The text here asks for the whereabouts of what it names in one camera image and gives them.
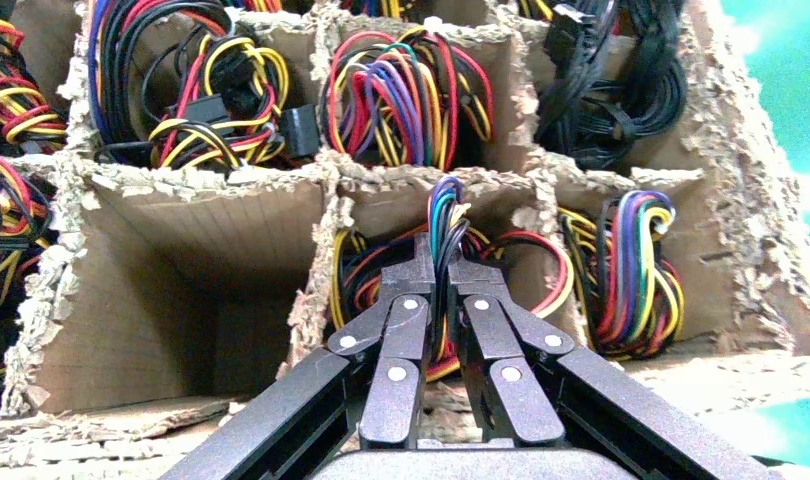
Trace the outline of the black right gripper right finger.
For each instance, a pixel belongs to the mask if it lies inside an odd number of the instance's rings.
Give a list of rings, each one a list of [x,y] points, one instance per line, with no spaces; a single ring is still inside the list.
[[[760,479],[763,465],[516,304],[500,270],[448,271],[464,379],[501,478]]]

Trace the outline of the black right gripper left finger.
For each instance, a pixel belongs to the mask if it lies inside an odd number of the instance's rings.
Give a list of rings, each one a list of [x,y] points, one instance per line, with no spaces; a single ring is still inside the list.
[[[433,336],[427,234],[385,267],[379,298],[166,473],[166,479],[310,479],[355,431],[412,448]]]

